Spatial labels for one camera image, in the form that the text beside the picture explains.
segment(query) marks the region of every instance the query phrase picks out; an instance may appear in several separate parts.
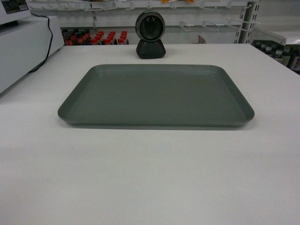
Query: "metal peg hook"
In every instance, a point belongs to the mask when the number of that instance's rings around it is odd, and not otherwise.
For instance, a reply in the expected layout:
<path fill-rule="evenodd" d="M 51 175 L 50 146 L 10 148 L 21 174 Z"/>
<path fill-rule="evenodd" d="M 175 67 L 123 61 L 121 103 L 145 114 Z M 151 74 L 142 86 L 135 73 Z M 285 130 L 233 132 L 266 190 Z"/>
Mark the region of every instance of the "metal peg hook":
<path fill-rule="evenodd" d="M 185 30 L 187 33 L 190 32 L 190 30 L 187 30 L 184 28 L 184 26 L 187 26 L 187 27 L 192 27 L 194 26 L 193 24 L 186 24 L 185 22 L 181 21 L 180 25 L 179 25 L 183 30 Z"/>
<path fill-rule="evenodd" d="M 239 7 L 239 6 L 235 7 L 235 6 L 232 6 L 232 2 L 233 2 L 233 1 L 234 1 L 234 0 L 229 0 L 229 1 L 228 1 L 227 8 L 248 9 L 248 8 L 251 7 L 251 5 L 244 6 L 244 7 Z"/>
<path fill-rule="evenodd" d="M 177 0 L 169 0 L 170 8 L 176 9 L 175 3 L 174 3 L 175 1 L 177 1 Z"/>
<path fill-rule="evenodd" d="M 125 8 L 126 10 L 132 10 L 132 9 L 135 9 L 135 3 L 132 1 L 130 3 L 130 7 L 129 8 Z"/>
<path fill-rule="evenodd" d="M 210 25 L 213 25 L 213 26 L 217 26 L 217 27 L 219 27 L 220 25 L 214 24 L 213 22 L 209 22 L 209 21 L 206 21 L 206 20 L 203 21 L 202 26 L 203 26 L 204 28 L 209 29 L 209 30 L 211 30 L 211 31 L 213 31 L 213 32 L 217 32 L 217 31 L 218 31 L 218 29 L 214 30 L 214 29 L 212 29 L 212 28 L 207 27 L 207 23 L 209 23 Z"/>
<path fill-rule="evenodd" d="M 214 10 L 214 9 L 217 8 L 217 7 L 207 8 L 207 7 L 205 7 L 205 5 L 204 5 L 205 2 L 210 2 L 210 1 L 201 1 L 201 2 L 200 2 L 200 6 L 199 6 L 201 9 Z"/>
<path fill-rule="evenodd" d="M 147 8 L 152 8 L 151 1 L 150 1 L 150 0 L 148 0 Z"/>
<path fill-rule="evenodd" d="M 246 32 L 250 32 L 251 29 L 246 30 L 246 29 L 243 29 L 243 28 L 240 28 L 240 27 L 232 26 L 232 25 L 230 24 L 231 21 L 235 21 L 235 22 L 241 23 L 240 26 L 241 26 L 243 23 L 247 23 L 247 24 L 260 24 L 259 22 L 248 22 L 248 21 L 243 21 L 243 20 L 233 20 L 233 19 L 228 20 L 228 24 L 227 24 L 228 27 L 233 27 L 233 28 L 236 28 L 236 29 L 238 29 L 238 30 L 242 30 L 242 31 L 246 31 Z"/>

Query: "countertop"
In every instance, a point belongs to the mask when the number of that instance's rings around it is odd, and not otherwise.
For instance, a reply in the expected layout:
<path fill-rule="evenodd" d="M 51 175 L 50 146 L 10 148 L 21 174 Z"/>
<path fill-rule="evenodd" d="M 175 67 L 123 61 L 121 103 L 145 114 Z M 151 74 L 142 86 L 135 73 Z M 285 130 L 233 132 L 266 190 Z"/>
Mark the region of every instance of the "countertop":
<path fill-rule="evenodd" d="M 64 46 L 0 95 L 2 225 L 295 225 L 300 76 L 250 45 Z M 57 110 L 99 64 L 222 67 L 255 111 L 236 129 L 98 129 Z"/>

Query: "white shelf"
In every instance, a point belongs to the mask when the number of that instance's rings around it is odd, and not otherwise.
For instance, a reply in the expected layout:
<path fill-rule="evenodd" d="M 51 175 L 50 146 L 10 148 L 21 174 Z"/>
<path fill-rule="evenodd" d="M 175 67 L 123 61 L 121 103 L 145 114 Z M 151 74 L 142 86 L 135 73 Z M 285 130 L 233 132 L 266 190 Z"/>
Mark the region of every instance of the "white shelf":
<path fill-rule="evenodd" d="M 111 9 L 135 9 L 135 8 L 184 8 L 197 7 L 201 9 L 216 9 L 219 7 L 228 9 L 246 9 L 248 2 L 255 0 L 195 0 L 194 3 L 172 0 L 161 3 L 159 0 L 115 0 L 102 2 L 76 1 L 76 0 L 30 0 L 31 10 L 43 11 L 103 11 Z"/>
<path fill-rule="evenodd" d="M 253 40 L 271 40 L 281 45 L 300 45 L 300 24 L 257 25 L 252 33 Z"/>

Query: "gray tray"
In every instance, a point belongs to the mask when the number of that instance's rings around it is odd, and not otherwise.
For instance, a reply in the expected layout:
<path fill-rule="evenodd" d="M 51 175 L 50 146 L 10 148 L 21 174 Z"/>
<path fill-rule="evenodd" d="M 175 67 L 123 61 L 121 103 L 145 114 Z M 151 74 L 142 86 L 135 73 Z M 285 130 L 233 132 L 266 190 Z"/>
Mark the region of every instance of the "gray tray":
<path fill-rule="evenodd" d="M 91 68 L 58 110 L 70 125 L 240 127 L 254 111 L 220 67 Z"/>

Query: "dark bottle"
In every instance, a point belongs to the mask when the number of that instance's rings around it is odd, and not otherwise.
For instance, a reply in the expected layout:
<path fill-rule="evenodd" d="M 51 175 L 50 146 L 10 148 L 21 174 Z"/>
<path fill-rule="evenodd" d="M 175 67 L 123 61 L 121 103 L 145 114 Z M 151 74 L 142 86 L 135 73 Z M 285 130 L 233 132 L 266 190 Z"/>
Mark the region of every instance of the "dark bottle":
<path fill-rule="evenodd" d="M 283 52 L 282 52 L 282 58 L 283 58 L 283 65 L 287 66 L 290 58 L 291 58 L 291 49 L 288 46 L 285 46 L 283 48 Z"/>
<path fill-rule="evenodd" d="M 76 33 L 76 45 L 83 45 L 83 39 L 80 32 Z"/>
<path fill-rule="evenodd" d="M 267 46 L 266 47 L 266 52 L 265 52 L 268 56 L 272 57 L 272 47 L 271 46 Z"/>
<path fill-rule="evenodd" d="M 260 50 L 265 53 L 267 48 L 267 44 L 262 44 Z"/>
<path fill-rule="evenodd" d="M 287 63 L 287 67 L 292 69 L 292 64 L 294 63 L 294 60 L 296 58 L 296 56 L 299 54 L 299 51 L 298 50 L 294 50 L 291 52 L 291 57 L 290 57 L 290 60 L 289 62 Z"/>
<path fill-rule="evenodd" d="M 291 65 L 291 70 L 297 74 L 300 74 L 300 53 L 295 56 Z"/>
<path fill-rule="evenodd" d="M 282 57 L 282 50 L 276 50 L 275 56 L 273 57 L 274 60 L 283 64 L 283 57 Z"/>

